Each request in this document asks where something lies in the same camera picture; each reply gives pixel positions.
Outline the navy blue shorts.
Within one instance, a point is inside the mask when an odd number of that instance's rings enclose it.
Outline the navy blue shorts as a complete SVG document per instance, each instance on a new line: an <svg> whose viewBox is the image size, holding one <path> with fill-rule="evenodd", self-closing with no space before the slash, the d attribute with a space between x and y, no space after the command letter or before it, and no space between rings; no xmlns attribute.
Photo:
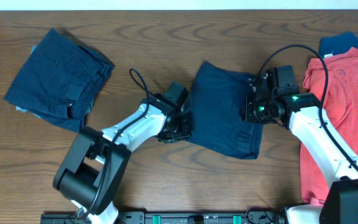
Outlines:
<svg viewBox="0 0 358 224"><path fill-rule="evenodd" d="M191 87L191 136L188 142L236 159L256 159L263 126L246 123L239 112L253 94L251 73L203 62Z"/></svg>

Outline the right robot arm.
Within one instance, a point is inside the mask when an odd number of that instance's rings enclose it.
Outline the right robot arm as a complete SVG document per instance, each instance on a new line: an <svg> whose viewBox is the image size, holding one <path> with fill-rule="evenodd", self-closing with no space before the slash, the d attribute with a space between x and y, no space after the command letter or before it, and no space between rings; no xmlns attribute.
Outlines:
<svg viewBox="0 0 358 224"><path fill-rule="evenodd" d="M251 81L240 110L248 123L276 123L307 148L329 185L322 205L285 207L275 223L358 223L358 155L331 124L320 100L300 93L290 65L271 68Z"/></svg>

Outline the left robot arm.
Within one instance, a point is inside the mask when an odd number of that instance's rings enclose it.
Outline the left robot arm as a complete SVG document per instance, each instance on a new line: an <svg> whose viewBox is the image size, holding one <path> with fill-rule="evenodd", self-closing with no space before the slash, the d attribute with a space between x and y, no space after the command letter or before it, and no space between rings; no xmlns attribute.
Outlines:
<svg viewBox="0 0 358 224"><path fill-rule="evenodd" d="M101 131L82 129L53 179L53 187L78 208L68 220L114 223L118 210L112 201L131 154L151 137L167 144L188 139L189 100L189 91L173 82L165 93L148 94L120 123Z"/></svg>

